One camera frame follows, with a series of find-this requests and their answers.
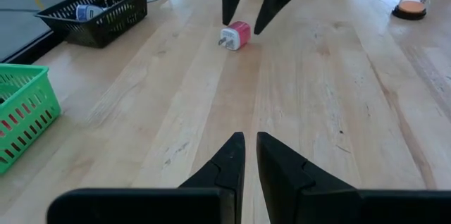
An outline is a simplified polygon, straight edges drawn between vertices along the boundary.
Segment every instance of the green plastic basket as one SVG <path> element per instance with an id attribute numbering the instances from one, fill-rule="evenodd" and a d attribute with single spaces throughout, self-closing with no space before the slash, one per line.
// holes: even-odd
<path id="1" fill-rule="evenodd" d="M 44 66 L 0 64 L 0 173 L 48 128 L 61 112 Z"/>

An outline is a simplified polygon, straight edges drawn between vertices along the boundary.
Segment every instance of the pink phone charger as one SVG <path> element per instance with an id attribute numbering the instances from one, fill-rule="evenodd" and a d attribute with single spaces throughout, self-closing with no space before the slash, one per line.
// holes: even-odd
<path id="1" fill-rule="evenodd" d="M 237 21 L 221 30 L 218 44 L 227 49 L 236 51 L 245 45 L 251 38 L 251 27 L 249 24 Z"/>

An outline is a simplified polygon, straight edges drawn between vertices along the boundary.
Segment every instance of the wood grain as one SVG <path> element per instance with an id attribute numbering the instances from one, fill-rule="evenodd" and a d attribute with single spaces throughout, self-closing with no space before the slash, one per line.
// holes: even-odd
<path id="1" fill-rule="evenodd" d="M 241 0 L 251 25 L 263 0 Z M 293 0 L 237 52 L 221 0 L 160 0 L 105 49 L 37 64 L 63 113 L 0 177 L 1 223 L 44 223 L 79 187 L 177 187 L 246 137 L 243 223 L 268 223 L 255 155 L 267 131 L 360 188 L 451 189 L 451 0 L 421 21 L 398 0 Z"/>

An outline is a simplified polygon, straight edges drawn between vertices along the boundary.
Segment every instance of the black plastic basket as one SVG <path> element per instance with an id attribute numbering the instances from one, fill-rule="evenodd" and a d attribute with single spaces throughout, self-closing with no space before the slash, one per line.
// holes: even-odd
<path id="1" fill-rule="evenodd" d="M 108 7 L 90 20 L 76 19 L 77 5 Z M 147 0 L 65 0 L 36 14 L 73 44 L 103 48 L 147 15 Z"/>

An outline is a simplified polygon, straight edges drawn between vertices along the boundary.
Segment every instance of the orange liquid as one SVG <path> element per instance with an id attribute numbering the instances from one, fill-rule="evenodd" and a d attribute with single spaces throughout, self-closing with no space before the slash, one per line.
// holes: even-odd
<path id="1" fill-rule="evenodd" d="M 408 13 L 421 13 L 425 9 L 424 4 L 418 1 L 403 1 L 399 7 L 400 10 Z"/>

